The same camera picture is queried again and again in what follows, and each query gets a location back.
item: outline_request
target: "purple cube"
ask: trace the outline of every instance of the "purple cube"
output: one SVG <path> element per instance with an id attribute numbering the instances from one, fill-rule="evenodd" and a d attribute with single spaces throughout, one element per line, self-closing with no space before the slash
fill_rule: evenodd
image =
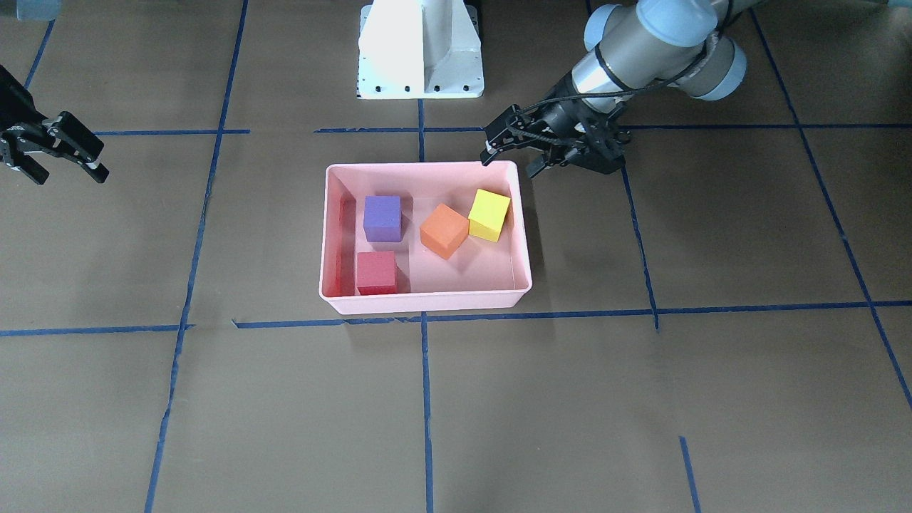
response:
<path id="1" fill-rule="evenodd" d="M 402 242 L 402 200 L 398 196 L 365 198 L 364 234 L 368 242 Z"/>

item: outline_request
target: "robotic arm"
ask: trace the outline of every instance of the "robotic arm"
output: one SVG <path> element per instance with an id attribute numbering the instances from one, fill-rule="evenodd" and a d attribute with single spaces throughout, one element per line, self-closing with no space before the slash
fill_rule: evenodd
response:
<path id="1" fill-rule="evenodd" d="M 98 161 L 104 147 L 94 133 L 69 112 L 55 119 L 35 109 L 32 95 L 0 66 L 0 160 L 24 173 L 37 184 L 49 173 L 27 153 L 43 152 L 79 165 L 98 183 L 108 178 L 108 169 Z"/>
<path id="2" fill-rule="evenodd" d="M 574 164 L 609 174 L 624 165 L 630 134 L 617 119 L 633 97 L 677 87 L 692 98 L 722 99 L 744 78 L 747 59 L 725 27 L 763 0 L 639 0 L 603 5 L 586 24 L 589 52 L 542 100 L 512 105 L 485 127 L 482 164 L 507 150 L 542 155 L 530 177 Z"/>

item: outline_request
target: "cube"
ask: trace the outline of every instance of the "cube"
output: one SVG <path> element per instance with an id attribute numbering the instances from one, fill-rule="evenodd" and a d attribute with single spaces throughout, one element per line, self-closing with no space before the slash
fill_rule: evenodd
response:
<path id="1" fill-rule="evenodd" d="M 368 242 L 401 242 L 402 200 L 398 196 L 366 197 L 364 234 Z"/>
<path id="2" fill-rule="evenodd" d="M 469 212 L 469 234 L 497 242 L 501 238 L 509 207 L 510 198 L 507 196 L 479 189 Z"/>
<path id="3" fill-rule="evenodd" d="M 421 224 L 420 231 L 421 243 L 449 260 L 465 239 L 469 238 L 469 220 L 447 205 L 439 204 Z"/>
<path id="4" fill-rule="evenodd" d="M 368 251 L 358 253 L 355 264 L 355 287 L 362 296 L 396 294 L 396 253 Z"/>

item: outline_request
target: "storage box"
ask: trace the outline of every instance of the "storage box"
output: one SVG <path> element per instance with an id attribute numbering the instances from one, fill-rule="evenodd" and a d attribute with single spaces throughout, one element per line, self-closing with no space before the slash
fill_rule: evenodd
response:
<path id="1" fill-rule="evenodd" d="M 445 260 L 420 242 L 420 225 L 444 203 L 468 215 L 478 189 L 512 199 L 500 240 L 469 237 Z M 402 198 L 402 242 L 370 243 L 358 227 L 370 195 Z M 532 287 L 516 164 L 355 163 L 326 168 L 320 297 L 341 314 L 509 308 Z M 394 251 L 399 294 L 361 296 L 355 255 Z"/>

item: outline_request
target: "yellow cube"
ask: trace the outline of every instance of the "yellow cube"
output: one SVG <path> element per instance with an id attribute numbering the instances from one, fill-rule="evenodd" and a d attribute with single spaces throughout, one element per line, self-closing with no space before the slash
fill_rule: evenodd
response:
<path id="1" fill-rule="evenodd" d="M 469 212 L 469 235 L 497 242 L 510 208 L 510 198 L 479 189 Z"/>

